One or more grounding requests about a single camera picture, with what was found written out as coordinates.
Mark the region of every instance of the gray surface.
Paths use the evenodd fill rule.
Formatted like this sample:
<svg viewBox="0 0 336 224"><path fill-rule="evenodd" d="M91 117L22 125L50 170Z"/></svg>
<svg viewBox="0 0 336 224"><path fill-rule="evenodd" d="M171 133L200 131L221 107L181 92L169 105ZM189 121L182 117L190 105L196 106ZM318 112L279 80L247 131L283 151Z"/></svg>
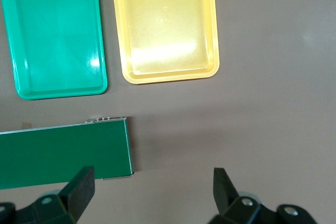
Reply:
<svg viewBox="0 0 336 224"><path fill-rule="evenodd" d="M212 78L127 83L113 0L101 0L108 91L43 101L16 95L0 17L1 131L131 116L137 172L97 181L80 223L206 223L216 213L214 166L272 210L298 204L317 222L335 223L336 0L216 5L221 66ZM0 191L0 199L22 207L60 187Z"/></svg>

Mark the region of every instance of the empty tray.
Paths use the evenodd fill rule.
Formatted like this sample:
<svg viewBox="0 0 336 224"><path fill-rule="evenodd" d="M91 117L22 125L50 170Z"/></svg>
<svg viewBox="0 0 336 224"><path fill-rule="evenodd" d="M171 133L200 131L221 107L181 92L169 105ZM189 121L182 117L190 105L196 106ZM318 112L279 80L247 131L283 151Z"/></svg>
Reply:
<svg viewBox="0 0 336 224"><path fill-rule="evenodd" d="M2 6L21 98L105 91L99 0L2 0Z"/></svg>
<svg viewBox="0 0 336 224"><path fill-rule="evenodd" d="M114 0L130 83L206 78L219 67L215 0Z"/></svg>

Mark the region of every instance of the dark green panel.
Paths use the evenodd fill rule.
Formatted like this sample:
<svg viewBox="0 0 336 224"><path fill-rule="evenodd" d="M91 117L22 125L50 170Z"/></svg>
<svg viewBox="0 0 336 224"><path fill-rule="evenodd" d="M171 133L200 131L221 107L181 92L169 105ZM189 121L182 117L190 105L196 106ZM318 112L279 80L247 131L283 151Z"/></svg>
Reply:
<svg viewBox="0 0 336 224"><path fill-rule="evenodd" d="M0 134L0 189L68 182L83 166L96 178L133 174L125 118Z"/></svg>

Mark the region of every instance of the screw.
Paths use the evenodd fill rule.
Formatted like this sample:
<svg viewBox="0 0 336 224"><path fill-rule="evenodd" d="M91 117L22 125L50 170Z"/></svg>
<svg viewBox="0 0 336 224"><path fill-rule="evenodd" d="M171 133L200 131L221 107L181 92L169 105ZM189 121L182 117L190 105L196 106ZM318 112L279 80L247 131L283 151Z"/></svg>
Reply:
<svg viewBox="0 0 336 224"><path fill-rule="evenodd" d="M289 215L297 216L299 213L296 211L295 208L292 207L285 207L285 212Z"/></svg>
<svg viewBox="0 0 336 224"><path fill-rule="evenodd" d="M250 200L250 199L248 199L248 198L244 198L244 199L242 199L241 201L242 201L242 203L243 203L245 206L248 206L248 207L253 206L253 202L252 202L252 200Z"/></svg>
<svg viewBox="0 0 336 224"><path fill-rule="evenodd" d="M53 200L53 199L51 199L50 197L47 197L47 198L44 198L44 199L42 200L41 203L42 203L43 205L45 205L45 204L50 203L52 200Z"/></svg>

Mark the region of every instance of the green tray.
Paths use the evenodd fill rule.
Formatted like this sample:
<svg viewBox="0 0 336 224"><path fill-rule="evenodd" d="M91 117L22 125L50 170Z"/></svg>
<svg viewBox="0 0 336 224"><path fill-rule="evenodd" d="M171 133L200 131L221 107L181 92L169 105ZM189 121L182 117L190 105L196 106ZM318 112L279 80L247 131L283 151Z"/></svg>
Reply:
<svg viewBox="0 0 336 224"><path fill-rule="evenodd" d="M133 174L126 118L0 133L0 189Z"/></svg>
<svg viewBox="0 0 336 224"><path fill-rule="evenodd" d="M17 94L26 100L107 88L99 0L1 0Z"/></svg>

